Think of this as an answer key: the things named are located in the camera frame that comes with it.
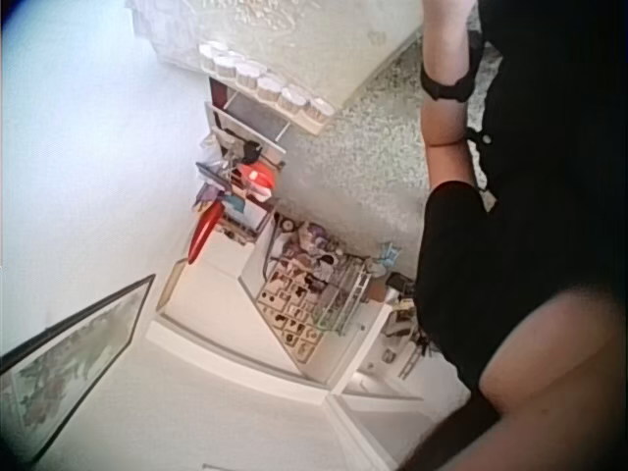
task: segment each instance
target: framed picture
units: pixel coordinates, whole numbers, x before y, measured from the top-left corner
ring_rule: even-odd
[[[187,258],[182,258],[177,263],[175,263],[175,266],[173,267],[173,271],[170,272],[168,281],[166,282],[166,285],[164,286],[164,290],[161,291],[161,296],[159,296],[159,301],[157,301],[157,307],[155,308],[157,312],[161,311],[164,307],[166,307],[166,304],[168,304],[168,301],[170,301],[170,298],[172,297],[173,292],[175,291],[175,288],[177,287],[177,283],[179,282],[179,279],[181,278],[181,275],[183,273],[183,268],[185,268],[186,265],[187,265]]]
[[[131,343],[155,275],[83,309],[0,359],[0,431],[34,462]]]

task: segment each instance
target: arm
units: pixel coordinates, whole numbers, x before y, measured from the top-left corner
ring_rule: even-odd
[[[625,331],[618,329],[598,353],[506,414],[443,471],[600,469],[601,458],[625,437],[625,355]]]
[[[423,64],[430,78],[453,85],[469,70],[467,17],[474,0],[424,0]],[[430,188],[459,181],[476,185],[471,154],[465,140],[466,104],[433,100],[425,94],[421,132]]]

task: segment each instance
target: white wall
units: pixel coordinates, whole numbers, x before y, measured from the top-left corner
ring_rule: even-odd
[[[412,395],[422,397],[429,407],[431,418],[436,421],[460,407],[470,394],[458,379],[455,367],[440,353],[421,357],[404,381],[387,379],[401,385]]]
[[[3,28],[2,351],[180,258],[207,133],[201,75],[123,0],[31,0]]]
[[[143,340],[78,410],[39,470],[344,469],[321,407],[209,375]]]

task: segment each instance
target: display rack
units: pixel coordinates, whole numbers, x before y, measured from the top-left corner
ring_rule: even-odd
[[[316,327],[343,336],[370,280],[364,260],[350,257],[343,269],[334,273],[314,308]]]

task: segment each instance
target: shelf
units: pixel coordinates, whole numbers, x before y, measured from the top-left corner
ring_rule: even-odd
[[[326,125],[329,123],[329,121],[327,121],[324,125],[316,123],[315,121],[310,120],[307,117],[307,115],[303,113],[302,111],[298,112],[295,115],[291,115],[290,113],[285,112],[275,103],[270,103],[270,102],[265,102],[265,101],[260,100],[254,91],[251,91],[247,88],[244,88],[243,86],[240,86],[239,84],[237,84],[235,79],[219,77],[216,73],[213,73],[213,72],[208,72],[208,71],[203,71],[203,72],[207,74],[211,79],[217,80],[220,83],[224,84],[225,86],[231,88],[232,90],[237,91],[238,93],[241,93],[242,95],[247,96],[248,98],[251,98],[256,103],[262,105],[264,108],[272,110],[275,114],[279,115],[281,118],[299,126],[301,129],[309,132],[310,134],[319,135],[323,131],[323,129],[326,127]]]
[[[238,118],[236,118],[234,115],[230,115],[227,111],[225,111],[225,110],[223,110],[221,108],[218,108],[217,106],[214,106],[214,105],[212,105],[209,102],[206,102],[205,106],[207,107],[208,116],[209,116],[209,109],[211,108],[211,110],[213,112],[218,113],[219,116],[225,118],[226,120],[231,121],[236,126],[244,129],[246,132],[250,133],[251,135],[253,135],[257,139],[261,140],[262,143],[271,146],[272,148],[274,148],[275,150],[277,150],[278,152],[280,152],[280,153],[282,153],[284,155],[286,154],[286,150],[283,147],[281,147],[277,142],[275,142],[274,140],[271,140],[269,137],[265,136],[264,134],[256,131],[251,126],[243,123]]]

